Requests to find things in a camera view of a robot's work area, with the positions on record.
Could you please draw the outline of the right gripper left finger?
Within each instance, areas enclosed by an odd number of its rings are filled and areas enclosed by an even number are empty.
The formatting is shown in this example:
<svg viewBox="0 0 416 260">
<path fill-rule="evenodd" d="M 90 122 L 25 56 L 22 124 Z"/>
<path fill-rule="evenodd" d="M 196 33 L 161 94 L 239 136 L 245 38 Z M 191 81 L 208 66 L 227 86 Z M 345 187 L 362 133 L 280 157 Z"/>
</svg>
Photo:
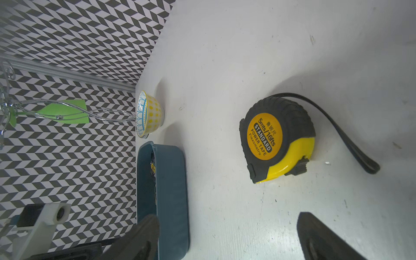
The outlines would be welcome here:
<svg viewBox="0 0 416 260">
<path fill-rule="evenodd" d="M 97 260 L 154 260 L 158 239 L 158 217 L 154 214 L 147 215 Z"/>
</svg>

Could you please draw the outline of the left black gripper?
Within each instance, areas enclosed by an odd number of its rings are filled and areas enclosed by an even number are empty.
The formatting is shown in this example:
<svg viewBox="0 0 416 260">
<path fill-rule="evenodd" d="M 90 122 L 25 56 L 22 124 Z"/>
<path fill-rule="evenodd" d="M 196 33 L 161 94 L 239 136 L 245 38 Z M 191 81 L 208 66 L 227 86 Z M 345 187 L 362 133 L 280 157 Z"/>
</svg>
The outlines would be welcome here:
<svg viewBox="0 0 416 260">
<path fill-rule="evenodd" d="M 103 254 L 104 247 L 112 245 L 116 238 L 79 244 L 65 250 L 33 255 L 28 260 L 96 260 Z"/>
</svg>

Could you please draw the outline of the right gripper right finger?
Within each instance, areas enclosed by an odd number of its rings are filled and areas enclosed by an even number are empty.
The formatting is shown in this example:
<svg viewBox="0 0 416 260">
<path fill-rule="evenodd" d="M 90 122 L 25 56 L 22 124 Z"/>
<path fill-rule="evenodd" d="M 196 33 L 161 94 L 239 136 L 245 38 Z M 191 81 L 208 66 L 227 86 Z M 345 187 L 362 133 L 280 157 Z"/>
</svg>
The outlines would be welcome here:
<svg viewBox="0 0 416 260">
<path fill-rule="evenodd" d="M 363 260 L 364 257 L 310 212 L 297 220 L 300 245 L 307 260 Z"/>
</svg>

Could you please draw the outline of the teal plastic storage box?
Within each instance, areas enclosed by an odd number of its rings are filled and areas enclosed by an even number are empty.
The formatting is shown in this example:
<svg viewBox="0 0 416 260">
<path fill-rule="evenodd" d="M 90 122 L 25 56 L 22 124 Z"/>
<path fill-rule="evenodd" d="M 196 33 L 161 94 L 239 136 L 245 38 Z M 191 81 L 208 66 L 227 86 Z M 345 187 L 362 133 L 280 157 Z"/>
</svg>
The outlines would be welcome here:
<svg viewBox="0 0 416 260">
<path fill-rule="evenodd" d="M 156 157 L 156 181 L 150 173 L 151 153 Z M 190 246 L 186 166 L 176 146 L 143 144 L 136 163 L 136 219 L 156 215 L 159 220 L 157 260 L 181 260 Z"/>
</svg>

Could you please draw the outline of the yellow black tape measure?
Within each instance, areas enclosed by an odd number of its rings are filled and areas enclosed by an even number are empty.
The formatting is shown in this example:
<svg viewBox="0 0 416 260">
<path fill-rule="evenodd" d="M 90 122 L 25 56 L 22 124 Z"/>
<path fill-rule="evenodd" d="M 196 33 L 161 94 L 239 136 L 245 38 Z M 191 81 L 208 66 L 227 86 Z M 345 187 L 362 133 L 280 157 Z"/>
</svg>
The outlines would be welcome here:
<svg viewBox="0 0 416 260">
<path fill-rule="evenodd" d="M 380 165 L 359 149 L 319 105 L 300 94 L 278 93 L 255 103 L 239 123 L 242 149 L 254 184 L 307 172 L 316 132 L 308 112 L 296 99 L 314 106 L 329 120 L 367 173 L 380 171 Z"/>
<path fill-rule="evenodd" d="M 151 161 L 150 161 L 150 173 L 152 176 L 153 181 L 156 181 L 156 157 L 154 152 L 151 153 Z"/>
</svg>

